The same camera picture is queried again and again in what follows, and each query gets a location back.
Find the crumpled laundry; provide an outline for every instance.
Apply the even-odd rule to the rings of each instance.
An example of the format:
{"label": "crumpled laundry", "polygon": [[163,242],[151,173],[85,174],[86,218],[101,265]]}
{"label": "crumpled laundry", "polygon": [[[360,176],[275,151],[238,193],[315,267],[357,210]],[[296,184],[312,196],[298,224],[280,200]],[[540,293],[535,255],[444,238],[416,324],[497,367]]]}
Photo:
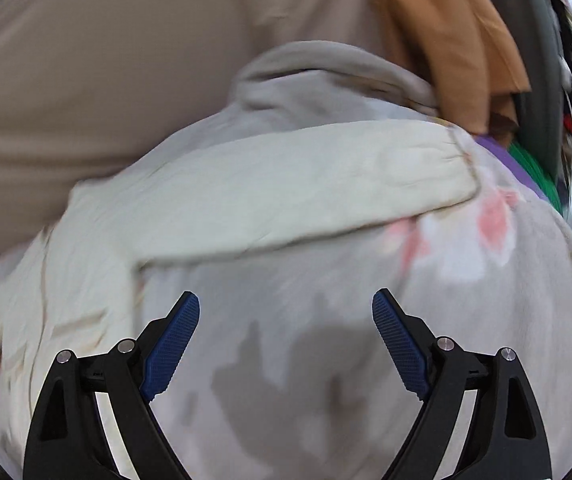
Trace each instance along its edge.
{"label": "crumpled laundry", "polygon": [[328,124],[78,184],[61,221],[0,283],[11,439],[26,441],[57,349],[101,353],[136,336],[141,267],[232,258],[461,203],[478,189],[465,137],[420,120]]}
{"label": "crumpled laundry", "polygon": [[[152,174],[195,150],[268,132],[287,136],[319,124],[385,118],[432,121],[399,105],[426,105],[431,95],[417,76],[360,49],[287,45],[240,73],[224,110],[178,131],[122,176]],[[563,478],[572,466],[572,232],[497,158],[454,131],[462,134],[481,184],[461,205],[241,258],[150,262],[134,274],[141,283],[131,317],[101,312],[106,276],[89,272],[85,286],[97,294],[83,306],[97,311],[55,331],[46,328],[31,398],[41,387],[39,370],[59,350],[104,351],[165,316],[184,290],[192,290],[202,304],[199,326],[168,390],[151,408],[193,478],[216,480],[231,472],[249,480],[381,478],[420,407],[372,322],[372,294],[387,286],[406,312],[463,348],[493,354],[511,346],[518,352],[548,432],[553,478]],[[20,266],[48,268],[50,259],[39,257],[45,244],[47,234],[33,242]],[[129,256],[128,246],[122,249]],[[82,254],[73,248],[70,256]],[[72,297],[73,285],[46,278],[48,300]],[[0,287],[9,279],[0,272]],[[37,290],[30,280],[24,285]],[[23,301],[26,292],[17,287],[14,297]],[[15,311],[19,306],[15,300],[6,305],[12,316],[42,319],[41,297],[23,312]],[[18,465],[24,442],[10,427],[30,415],[22,408],[28,393],[10,397],[6,387],[8,378],[26,375],[31,359],[12,353],[25,342],[10,340],[11,353],[4,352],[0,363],[0,443]],[[471,413],[474,401],[467,401]],[[136,478],[114,419],[102,412],[102,420],[120,472]],[[460,420],[438,478],[458,460],[468,419]]]}
{"label": "crumpled laundry", "polygon": [[517,45],[490,0],[373,4],[386,59],[435,86],[442,118],[472,134],[514,129],[511,94],[530,91],[530,83]]}

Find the green fabric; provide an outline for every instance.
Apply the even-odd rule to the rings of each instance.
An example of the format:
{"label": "green fabric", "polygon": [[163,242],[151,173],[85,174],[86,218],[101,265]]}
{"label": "green fabric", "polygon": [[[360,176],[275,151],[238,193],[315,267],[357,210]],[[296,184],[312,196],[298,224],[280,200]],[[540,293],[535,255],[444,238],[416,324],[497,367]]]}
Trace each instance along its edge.
{"label": "green fabric", "polygon": [[544,171],[534,156],[530,155],[530,153],[528,153],[516,140],[510,145],[508,153],[510,153],[512,158],[514,158],[518,164],[526,170],[526,173],[530,175],[530,178],[534,180],[534,183],[537,184],[539,189],[543,191],[544,195],[548,197],[552,207],[562,214],[562,201],[559,198],[559,192],[557,192],[554,181],[552,180],[552,177]]}

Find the orange cloth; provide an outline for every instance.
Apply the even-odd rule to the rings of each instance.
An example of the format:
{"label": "orange cloth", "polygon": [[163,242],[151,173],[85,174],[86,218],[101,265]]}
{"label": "orange cloth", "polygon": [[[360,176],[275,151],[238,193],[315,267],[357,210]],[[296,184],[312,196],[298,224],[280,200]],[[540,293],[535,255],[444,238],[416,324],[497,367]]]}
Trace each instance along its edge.
{"label": "orange cloth", "polygon": [[473,134],[516,126],[508,96],[530,91],[517,45],[490,0],[372,0],[386,58],[430,81],[442,117]]}

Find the white fabric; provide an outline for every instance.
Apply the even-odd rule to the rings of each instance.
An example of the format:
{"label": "white fabric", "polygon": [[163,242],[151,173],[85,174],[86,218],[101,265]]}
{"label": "white fabric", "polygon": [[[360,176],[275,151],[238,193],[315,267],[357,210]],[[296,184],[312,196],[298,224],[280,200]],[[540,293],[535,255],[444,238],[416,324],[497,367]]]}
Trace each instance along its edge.
{"label": "white fabric", "polygon": [[383,52],[368,0],[0,0],[0,254],[296,40]]}
{"label": "white fabric", "polygon": [[416,120],[329,124],[197,150],[78,185],[61,222],[0,283],[0,430],[23,453],[61,348],[136,336],[136,270],[328,237],[460,203],[477,180],[462,130]]}
{"label": "white fabric", "polygon": [[[467,141],[481,189],[466,203],[236,260],[144,271],[136,332],[185,290],[202,306],[173,381],[152,403],[192,478],[384,475],[421,403],[405,391],[372,321],[370,301],[381,287],[466,350],[517,351],[546,427],[553,478],[565,476],[572,232]],[[436,479],[453,472],[473,399],[472,392],[464,399]]]}

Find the textured rubber pad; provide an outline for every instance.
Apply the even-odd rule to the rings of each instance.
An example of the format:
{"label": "textured rubber pad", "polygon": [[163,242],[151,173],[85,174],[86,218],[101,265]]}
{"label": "textured rubber pad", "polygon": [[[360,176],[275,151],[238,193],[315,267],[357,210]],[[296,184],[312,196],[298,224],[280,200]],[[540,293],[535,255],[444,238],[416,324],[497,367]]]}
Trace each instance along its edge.
{"label": "textured rubber pad", "polygon": [[144,381],[140,392],[147,402],[162,393],[173,378],[179,360],[186,350],[199,321],[199,300],[191,294],[150,352],[144,364]]}
{"label": "textured rubber pad", "polygon": [[424,400],[430,393],[426,360],[415,340],[383,293],[372,300],[372,317],[393,358],[406,390]]}

